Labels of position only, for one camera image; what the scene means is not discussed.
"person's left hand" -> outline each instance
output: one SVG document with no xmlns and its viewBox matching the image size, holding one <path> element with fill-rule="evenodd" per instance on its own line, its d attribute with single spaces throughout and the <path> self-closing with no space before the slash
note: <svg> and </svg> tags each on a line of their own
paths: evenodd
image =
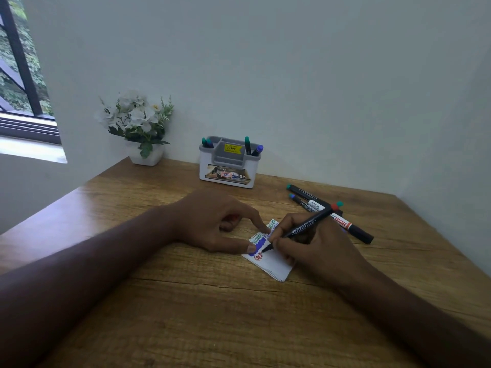
<svg viewBox="0 0 491 368">
<path fill-rule="evenodd" d="M 253 207 L 214 189 L 198 190 L 178 202 L 166 205 L 173 216 L 175 239 L 210 252 L 254 253 L 256 247 L 245 239 L 225 237 L 242 218 L 248 218 L 261 232 L 269 233 Z"/>
</svg>

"window frame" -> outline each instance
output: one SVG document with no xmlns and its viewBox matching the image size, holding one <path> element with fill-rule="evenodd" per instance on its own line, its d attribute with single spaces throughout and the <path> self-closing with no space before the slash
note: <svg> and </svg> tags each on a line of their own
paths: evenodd
<svg viewBox="0 0 491 368">
<path fill-rule="evenodd" d="M 60 145 L 61 140 L 54 117 L 43 113 L 8 0 L 0 0 L 0 28 L 3 28 L 7 34 L 19 73 L 2 59 L 0 59 L 0 71 L 26 94 L 32 109 L 32 114 L 17 111 L 0 97 L 0 135 Z"/>
</svg>

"potted plant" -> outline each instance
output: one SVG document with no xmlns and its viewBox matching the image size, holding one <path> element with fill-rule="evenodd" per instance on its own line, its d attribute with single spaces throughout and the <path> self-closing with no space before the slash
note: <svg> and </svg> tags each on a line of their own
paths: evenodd
<svg viewBox="0 0 491 368">
<path fill-rule="evenodd" d="M 153 166 L 163 155 L 165 123 L 170 120 L 174 105 L 161 98 L 159 105 L 150 105 L 147 98 L 135 91 L 120 96 L 114 107 L 101 99 L 103 109 L 97 115 L 100 123 L 113 135 L 126 140 L 128 156 L 134 164 Z"/>
</svg>

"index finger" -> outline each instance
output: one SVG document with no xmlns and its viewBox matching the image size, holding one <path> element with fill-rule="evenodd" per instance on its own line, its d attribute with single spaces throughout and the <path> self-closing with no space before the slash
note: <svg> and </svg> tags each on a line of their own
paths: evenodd
<svg viewBox="0 0 491 368">
<path fill-rule="evenodd" d="M 251 207 L 250 205 L 235 200 L 230 206 L 228 214 L 239 214 L 241 217 L 250 219 L 252 224 L 254 224 L 254 226 L 256 226 L 262 233 L 270 232 L 270 229 L 264 224 L 257 209 Z"/>
<path fill-rule="evenodd" d="M 294 228 L 295 226 L 298 226 L 300 223 L 306 221 L 310 217 L 312 217 L 314 214 L 317 212 L 313 213 L 288 213 L 285 218 L 281 220 L 281 222 L 278 224 L 278 226 L 274 229 L 273 233 L 269 236 L 269 239 L 267 241 L 273 242 L 276 239 L 279 239 L 282 237 L 286 232 Z"/>
</svg>

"hand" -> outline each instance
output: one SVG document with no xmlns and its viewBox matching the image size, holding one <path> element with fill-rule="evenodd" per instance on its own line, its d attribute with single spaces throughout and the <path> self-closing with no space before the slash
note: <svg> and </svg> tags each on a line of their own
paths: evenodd
<svg viewBox="0 0 491 368">
<path fill-rule="evenodd" d="M 259 212 L 237 199 L 213 189 L 198 190 L 176 203 L 171 209 L 175 239 L 210 252 L 254 253 L 256 247 L 244 239 L 222 236 L 248 218 L 261 232 L 269 233 Z"/>
<path fill-rule="evenodd" d="M 334 287 L 343 287 L 362 278 L 371 265 L 330 217 L 325 218 L 303 235 L 296 235 L 293 240 L 282 237 L 285 232 L 312 215 L 311 213 L 287 214 L 269 238 L 274 249 L 290 263 L 295 259 Z"/>
</svg>

